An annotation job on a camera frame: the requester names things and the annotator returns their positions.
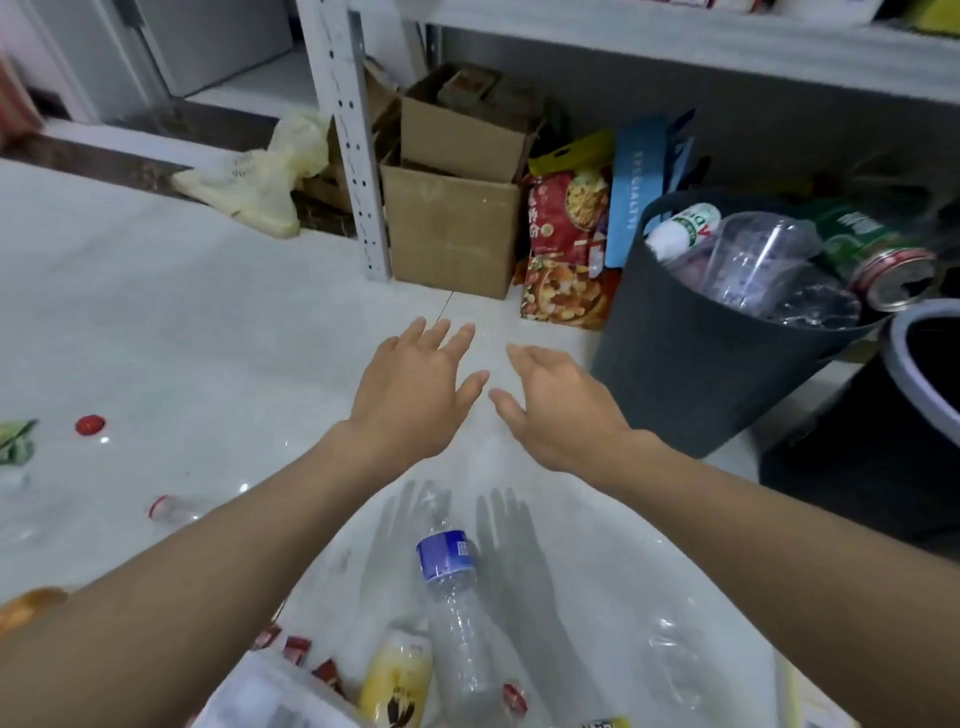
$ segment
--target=shelf post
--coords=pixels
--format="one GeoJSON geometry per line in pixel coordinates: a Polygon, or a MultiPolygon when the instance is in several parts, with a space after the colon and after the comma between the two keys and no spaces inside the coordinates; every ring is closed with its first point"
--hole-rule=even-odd
{"type": "Polygon", "coordinates": [[[346,0],[297,0],[320,109],[337,125],[364,274],[390,280],[390,252],[380,199],[364,80],[360,16],[346,0]]]}

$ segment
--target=left hand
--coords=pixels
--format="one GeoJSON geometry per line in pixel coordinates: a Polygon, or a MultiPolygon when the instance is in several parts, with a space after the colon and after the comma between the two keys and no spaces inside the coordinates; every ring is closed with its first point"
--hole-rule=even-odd
{"type": "Polygon", "coordinates": [[[369,438],[394,478],[453,440],[490,378],[474,372],[456,388],[457,366],[475,327],[466,324],[441,348],[450,322],[431,329],[418,318],[377,348],[360,379],[349,422],[369,438]]]}

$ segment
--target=plastic water bottle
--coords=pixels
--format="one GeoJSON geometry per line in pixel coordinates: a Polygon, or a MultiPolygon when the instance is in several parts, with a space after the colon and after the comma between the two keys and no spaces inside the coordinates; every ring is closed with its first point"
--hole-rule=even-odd
{"type": "Polygon", "coordinates": [[[164,528],[177,530],[198,521],[216,507],[216,503],[204,498],[160,496],[147,509],[147,518],[164,528]]]}
{"type": "Polygon", "coordinates": [[[417,544],[417,552],[426,580],[434,675],[446,723],[454,728],[500,728],[507,725],[507,717],[483,634],[477,572],[467,536],[460,530],[430,530],[417,544]]]}

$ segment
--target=yellow plastic bag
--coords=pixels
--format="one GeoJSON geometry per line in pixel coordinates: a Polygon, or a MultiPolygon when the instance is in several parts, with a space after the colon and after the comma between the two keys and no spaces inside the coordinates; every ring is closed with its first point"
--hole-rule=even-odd
{"type": "Polygon", "coordinates": [[[188,169],[171,178],[184,195],[273,237],[300,231],[290,192],[329,162],[329,118],[302,112],[281,119],[266,150],[254,149],[207,169],[188,169]]]}
{"type": "Polygon", "coordinates": [[[530,167],[530,174],[535,177],[563,172],[565,169],[599,169],[613,164],[615,150],[616,134],[613,129],[601,129],[548,155],[530,159],[527,165],[530,167]]]}

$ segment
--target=yellow bottle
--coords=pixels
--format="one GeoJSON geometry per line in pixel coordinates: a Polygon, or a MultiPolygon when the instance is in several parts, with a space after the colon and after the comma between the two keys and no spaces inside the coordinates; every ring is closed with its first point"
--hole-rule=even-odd
{"type": "Polygon", "coordinates": [[[388,629],[367,668],[357,707],[377,728],[420,728],[433,672],[433,646],[422,636],[388,629]]]}

